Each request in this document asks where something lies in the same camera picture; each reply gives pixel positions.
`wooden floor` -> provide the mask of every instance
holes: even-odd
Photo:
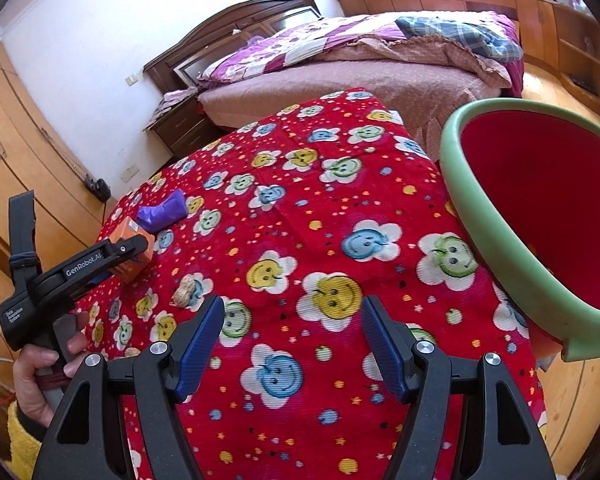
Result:
[[[576,112],[596,124],[600,116],[576,101],[551,74],[525,65],[522,97]],[[547,406],[546,444],[556,473],[568,476],[600,424],[600,359],[564,363],[556,358],[539,372]]]

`wooden headboard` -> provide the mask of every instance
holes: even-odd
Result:
[[[144,66],[161,92],[180,90],[213,62],[287,27],[320,18],[315,0],[251,0],[221,10]]]

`wall outlet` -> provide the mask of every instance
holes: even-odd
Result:
[[[132,164],[120,175],[120,180],[125,184],[128,184],[129,181],[140,171],[137,164]]]

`metal screw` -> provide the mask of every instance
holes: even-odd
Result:
[[[419,341],[416,345],[416,350],[421,354],[430,354],[436,349],[429,341]]]
[[[489,352],[484,355],[484,360],[487,361],[491,366],[498,366],[502,359],[498,354],[494,354],[493,352]]]
[[[152,354],[160,355],[164,354],[167,351],[167,348],[167,343],[165,343],[164,341],[158,341],[157,343],[152,344],[149,350]]]
[[[87,366],[95,366],[100,362],[101,359],[102,357],[100,357],[100,354],[89,354],[87,357],[85,357],[84,362],[87,364]]]

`orange box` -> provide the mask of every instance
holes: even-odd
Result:
[[[131,283],[151,261],[154,255],[155,237],[142,229],[129,216],[123,219],[109,236],[109,240],[112,243],[116,243],[118,240],[129,240],[129,238],[136,235],[142,235],[147,239],[149,242],[147,250],[112,269],[112,272],[119,276],[125,283]]]

